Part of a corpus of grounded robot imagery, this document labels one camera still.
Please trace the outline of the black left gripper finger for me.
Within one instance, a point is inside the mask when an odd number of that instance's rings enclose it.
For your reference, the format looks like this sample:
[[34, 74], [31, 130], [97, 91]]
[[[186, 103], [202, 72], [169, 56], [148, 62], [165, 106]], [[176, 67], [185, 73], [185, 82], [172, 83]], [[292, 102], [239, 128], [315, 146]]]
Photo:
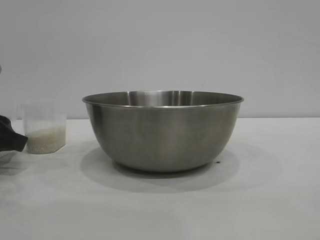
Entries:
[[0, 116], [0, 151], [22, 152], [28, 137], [14, 131], [9, 118]]

